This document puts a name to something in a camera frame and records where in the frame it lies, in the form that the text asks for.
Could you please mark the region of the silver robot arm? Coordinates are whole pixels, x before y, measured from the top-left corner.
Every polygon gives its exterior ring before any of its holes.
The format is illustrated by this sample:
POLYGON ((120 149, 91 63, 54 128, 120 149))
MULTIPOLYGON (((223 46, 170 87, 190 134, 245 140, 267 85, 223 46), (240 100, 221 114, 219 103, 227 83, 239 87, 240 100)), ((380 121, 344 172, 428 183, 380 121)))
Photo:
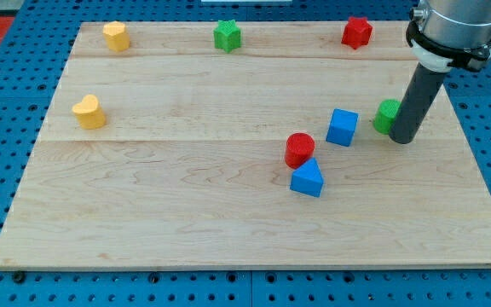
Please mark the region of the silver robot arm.
POLYGON ((390 127, 390 139, 416 136, 446 75, 481 71, 491 60, 491 0, 420 0, 409 11, 406 40, 419 63, 390 127))

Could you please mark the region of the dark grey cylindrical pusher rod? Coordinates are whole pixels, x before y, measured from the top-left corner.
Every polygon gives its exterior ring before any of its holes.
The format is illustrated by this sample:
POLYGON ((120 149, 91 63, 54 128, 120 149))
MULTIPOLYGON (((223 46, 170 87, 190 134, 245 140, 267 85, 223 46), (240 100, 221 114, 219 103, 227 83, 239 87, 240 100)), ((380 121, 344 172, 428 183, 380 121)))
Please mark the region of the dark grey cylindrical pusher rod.
POLYGON ((434 72, 418 64, 390 128, 390 139, 399 144, 413 141, 442 87, 445 72, 434 72))

